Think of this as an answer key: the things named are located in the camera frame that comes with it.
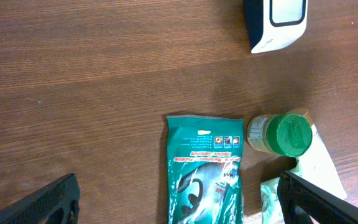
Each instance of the green lid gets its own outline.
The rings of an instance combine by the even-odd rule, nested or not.
[[[267,128],[267,141],[281,156],[302,156],[309,149],[311,138],[308,120],[298,114],[276,115]]]

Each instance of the black and white device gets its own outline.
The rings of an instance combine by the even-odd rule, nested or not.
[[[244,0],[251,53],[283,49],[306,30],[308,0]]]

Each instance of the green plastic package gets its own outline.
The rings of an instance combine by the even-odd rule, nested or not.
[[[244,121],[167,119],[168,223],[242,223]]]

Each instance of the small cylindrical container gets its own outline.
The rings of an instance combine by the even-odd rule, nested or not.
[[[312,136],[310,123],[299,114],[258,116],[247,128],[247,139],[254,149],[288,157],[302,156]]]

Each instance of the wood grain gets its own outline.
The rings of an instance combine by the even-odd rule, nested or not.
[[[358,1],[309,2],[293,45],[250,54],[240,0],[0,1],[0,209],[74,172],[80,223],[165,223],[167,114],[310,109],[358,207]],[[295,162],[246,145],[246,221]]]

